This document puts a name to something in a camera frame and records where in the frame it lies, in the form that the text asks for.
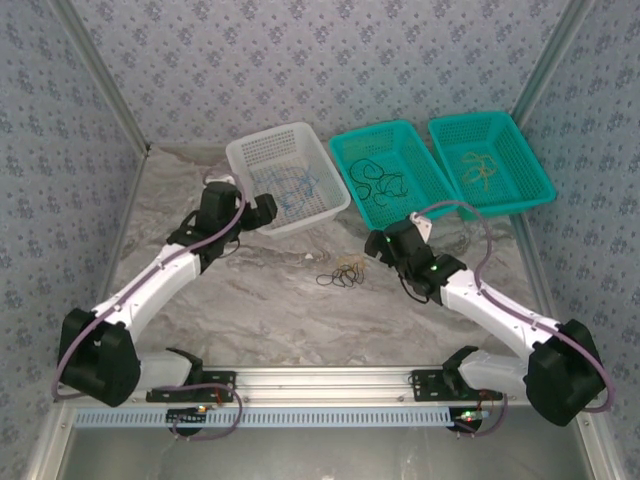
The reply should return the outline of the white perforated plastic basket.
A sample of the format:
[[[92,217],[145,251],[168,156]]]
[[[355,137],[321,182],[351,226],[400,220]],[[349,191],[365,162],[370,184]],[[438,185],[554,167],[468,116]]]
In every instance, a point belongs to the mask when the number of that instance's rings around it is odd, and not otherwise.
[[[351,195],[313,129],[304,122],[274,127],[226,147],[231,170],[249,198],[271,194],[277,216],[258,232],[282,239],[330,222]]]

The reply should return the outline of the teal perforated plastic basket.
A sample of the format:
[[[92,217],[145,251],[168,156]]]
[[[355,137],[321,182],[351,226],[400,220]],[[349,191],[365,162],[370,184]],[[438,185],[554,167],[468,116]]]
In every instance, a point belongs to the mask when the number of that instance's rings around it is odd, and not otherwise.
[[[337,135],[329,147],[367,227],[383,230],[458,194],[405,120]]]
[[[555,200],[552,182],[509,114],[440,117],[428,131],[458,199],[483,217],[520,214]]]

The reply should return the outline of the small circuit board with LED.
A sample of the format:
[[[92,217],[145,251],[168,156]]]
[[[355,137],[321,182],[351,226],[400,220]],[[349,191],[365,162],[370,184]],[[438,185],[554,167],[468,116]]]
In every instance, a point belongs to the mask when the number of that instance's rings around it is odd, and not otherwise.
[[[167,427],[176,435],[192,436],[200,432],[207,419],[205,407],[169,409],[165,415]]]
[[[464,407],[451,407],[449,413],[453,424],[448,429],[463,436],[478,436],[483,422],[491,415],[490,410]]]

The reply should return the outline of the grey metal base panel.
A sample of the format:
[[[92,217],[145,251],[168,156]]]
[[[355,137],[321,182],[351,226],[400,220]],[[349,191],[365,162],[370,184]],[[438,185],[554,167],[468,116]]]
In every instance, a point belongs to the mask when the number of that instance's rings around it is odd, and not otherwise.
[[[302,426],[294,410],[260,410],[264,426],[177,440],[159,409],[57,407],[21,480],[630,480],[604,420],[544,424],[510,408],[485,437],[404,421]]]

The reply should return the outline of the aluminium table side rail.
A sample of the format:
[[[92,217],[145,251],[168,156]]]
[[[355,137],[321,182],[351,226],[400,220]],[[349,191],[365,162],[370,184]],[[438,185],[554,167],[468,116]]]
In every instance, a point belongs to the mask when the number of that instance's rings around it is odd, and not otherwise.
[[[530,225],[524,214],[510,216],[524,270],[539,311],[547,317],[560,318],[536,248]]]
[[[149,152],[145,152],[141,157],[141,161],[135,172],[133,183],[129,190],[129,194],[125,203],[123,214],[120,218],[118,231],[115,237],[113,248],[108,257],[106,264],[105,275],[100,283],[97,292],[97,303],[102,303],[110,297],[111,287],[114,282],[114,278],[117,272],[118,264],[120,262],[121,254],[126,242],[126,234],[129,228],[129,223],[132,215],[132,211],[135,206],[138,190],[141,184],[142,177],[144,175],[145,166],[149,157]]]

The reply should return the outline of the long aluminium mounting rail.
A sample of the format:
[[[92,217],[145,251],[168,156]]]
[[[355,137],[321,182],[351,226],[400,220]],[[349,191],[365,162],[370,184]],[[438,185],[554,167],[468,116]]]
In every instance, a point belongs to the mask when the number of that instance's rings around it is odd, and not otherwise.
[[[199,363],[165,352],[144,358],[135,366],[109,366],[104,377],[90,368],[66,367],[51,387],[58,400],[89,396],[105,405],[118,407],[131,398],[142,397],[154,388],[180,387],[190,373],[235,371],[241,397],[259,401],[377,401],[411,396],[409,374],[419,369],[442,369],[459,373],[478,390],[492,390],[530,404],[564,397],[589,403],[596,392],[580,394],[566,378],[552,379],[543,371],[527,372],[523,363],[511,357],[491,356],[475,351],[461,364],[447,362],[429,367],[258,367],[206,368]]]

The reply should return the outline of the aluminium frame post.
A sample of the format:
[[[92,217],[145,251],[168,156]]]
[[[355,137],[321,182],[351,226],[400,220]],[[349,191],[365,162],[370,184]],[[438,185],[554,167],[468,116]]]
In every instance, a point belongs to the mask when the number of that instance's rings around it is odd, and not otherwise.
[[[57,16],[70,42],[73,44],[82,62],[91,75],[104,100],[110,107],[125,136],[134,150],[145,156],[149,145],[137,124],[133,112],[121,94],[114,76],[102,59],[90,32],[72,4],[71,0],[47,0]]]
[[[511,109],[511,117],[520,129],[526,125],[596,1],[567,0],[556,26]]]

